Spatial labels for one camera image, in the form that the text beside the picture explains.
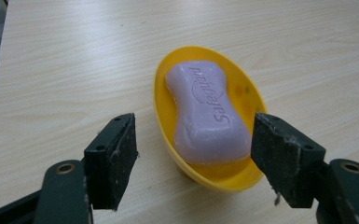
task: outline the light wood grain surface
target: light wood grain surface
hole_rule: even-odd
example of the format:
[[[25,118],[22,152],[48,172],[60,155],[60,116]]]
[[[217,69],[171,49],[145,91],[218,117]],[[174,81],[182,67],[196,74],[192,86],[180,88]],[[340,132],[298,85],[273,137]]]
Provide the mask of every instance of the light wood grain surface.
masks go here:
[[[118,211],[94,211],[95,223],[315,223],[317,202],[274,206],[265,177],[222,193],[177,172],[152,84],[159,61],[184,45],[237,63],[269,112],[324,146],[326,161],[359,161],[359,0],[12,0],[0,51],[0,207],[134,112],[141,157]]]

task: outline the soap dish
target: soap dish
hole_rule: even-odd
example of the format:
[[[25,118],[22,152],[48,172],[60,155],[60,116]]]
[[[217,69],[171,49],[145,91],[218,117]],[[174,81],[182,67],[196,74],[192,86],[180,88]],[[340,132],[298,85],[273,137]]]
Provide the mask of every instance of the soap dish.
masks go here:
[[[204,47],[186,46],[175,49],[160,62],[154,79],[154,109],[167,149],[182,174],[201,185],[220,191],[241,191],[251,188],[263,176],[251,157],[218,165],[195,165],[185,162],[173,146],[176,127],[176,105],[165,83],[165,75],[178,63],[211,61],[218,64],[227,77],[227,94],[234,109],[250,133],[253,132],[255,112],[267,113],[267,108],[252,80],[224,55]]]

